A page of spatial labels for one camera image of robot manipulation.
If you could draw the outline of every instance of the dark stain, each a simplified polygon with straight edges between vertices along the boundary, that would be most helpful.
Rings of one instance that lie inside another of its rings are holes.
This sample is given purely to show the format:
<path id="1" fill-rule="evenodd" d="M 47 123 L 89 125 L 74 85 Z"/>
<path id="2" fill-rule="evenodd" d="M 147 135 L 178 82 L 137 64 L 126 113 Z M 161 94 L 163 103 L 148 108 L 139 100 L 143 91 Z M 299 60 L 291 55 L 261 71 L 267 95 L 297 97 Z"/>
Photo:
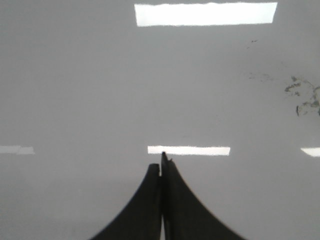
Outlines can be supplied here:
<path id="1" fill-rule="evenodd" d="M 301 114 L 306 115 L 307 113 L 314 111 L 317 111 L 318 115 L 320 116 L 320 86 L 315 87 L 308 80 L 295 76 L 292 76 L 291 79 L 294 83 L 284 89 L 284 91 L 289 93 L 290 96 L 300 97 L 302 95 L 300 87 L 308 89 L 305 93 L 307 96 L 310 95 L 309 92 L 312 90 L 309 100 L 304 101 L 300 105 L 296 106 L 295 112 L 297 116 L 300 116 Z"/>

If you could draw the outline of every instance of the gray surface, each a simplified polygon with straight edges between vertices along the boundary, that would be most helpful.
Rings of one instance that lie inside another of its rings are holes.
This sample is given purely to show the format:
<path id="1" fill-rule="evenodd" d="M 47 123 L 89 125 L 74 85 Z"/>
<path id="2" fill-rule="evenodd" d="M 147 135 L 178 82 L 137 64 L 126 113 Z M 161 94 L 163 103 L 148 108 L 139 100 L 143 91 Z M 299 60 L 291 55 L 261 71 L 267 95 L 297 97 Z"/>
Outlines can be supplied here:
<path id="1" fill-rule="evenodd" d="M 35 152 L 0 155 L 0 239 L 86 240 L 160 162 L 148 145 L 191 145 L 231 147 L 169 156 L 231 228 L 318 240 L 320 159 L 300 148 L 320 147 L 320 116 L 285 88 L 320 85 L 319 1 L 281 0 L 273 24 L 147 28 L 134 3 L 0 1 L 0 145 Z"/>

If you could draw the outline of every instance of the black object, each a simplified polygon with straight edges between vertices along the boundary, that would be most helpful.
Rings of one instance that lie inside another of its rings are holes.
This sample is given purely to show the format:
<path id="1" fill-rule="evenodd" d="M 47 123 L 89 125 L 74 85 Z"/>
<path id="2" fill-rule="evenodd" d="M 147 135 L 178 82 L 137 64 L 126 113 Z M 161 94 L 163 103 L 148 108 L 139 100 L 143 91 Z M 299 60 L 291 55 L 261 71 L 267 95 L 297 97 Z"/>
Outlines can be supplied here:
<path id="1" fill-rule="evenodd" d="M 140 187 L 126 207 L 91 240 L 158 240 L 160 231 L 159 165 L 150 164 Z"/>
<path id="2" fill-rule="evenodd" d="M 161 214 L 166 240 L 245 240 L 201 204 L 165 152 L 161 173 L 150 164 L 127 206 L 91 240 L 159 240 Z"/>

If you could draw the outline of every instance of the fluorescent light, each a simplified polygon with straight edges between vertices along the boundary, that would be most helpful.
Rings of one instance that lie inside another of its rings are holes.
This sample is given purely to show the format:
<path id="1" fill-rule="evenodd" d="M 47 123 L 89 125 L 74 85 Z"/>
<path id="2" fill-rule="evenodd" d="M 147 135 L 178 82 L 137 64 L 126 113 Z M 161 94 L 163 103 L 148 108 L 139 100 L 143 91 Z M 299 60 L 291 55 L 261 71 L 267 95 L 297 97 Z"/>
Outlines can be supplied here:
<path id="1" fill-rule="evenodd" d="M 29 155 L 35 154 L 34 148 L 31 147 L 21 147 L 18 145 L 13 146 L 0 146 L 0 154 L 17 154 L 17 155 Z"/>
<path id="2" fill-rule="evenodd" d="M 136 25 L 211 26 L 271 24 L 277 2 L 235 2 L 206 4 L 135 4 Z"/>
<path id="3" fill-rule="evenodd" d="M 229 156 L 230 147 L 212 146 L 148 146 L 148 154 L 161 154 L 166 152 L 173 155 L 205 155 L 205 156 Z"/>
<path id="4" fill-rule="evenodd" d="M 301 150 L 311 157 L 320 157 L 320 147 L 306 147 Z"/>

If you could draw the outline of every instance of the black plastic part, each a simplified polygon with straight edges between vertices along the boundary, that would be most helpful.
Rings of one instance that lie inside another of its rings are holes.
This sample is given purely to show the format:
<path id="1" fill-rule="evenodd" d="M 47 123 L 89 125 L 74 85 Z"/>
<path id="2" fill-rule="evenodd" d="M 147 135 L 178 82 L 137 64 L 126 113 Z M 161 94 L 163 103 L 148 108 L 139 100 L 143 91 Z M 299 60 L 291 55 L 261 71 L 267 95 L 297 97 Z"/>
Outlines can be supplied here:
<path id="1" fill-rule="evenodd" d="M 91 240 L 159 240 L 160 232 L 161 178 L 159 165 L 150 164 L 126 207 Z"/>
<path id="2" fill-rule="evenodd" d="M 244 240 L 200 203 L 164 152 L 161 174 L 166 240 Z"/>

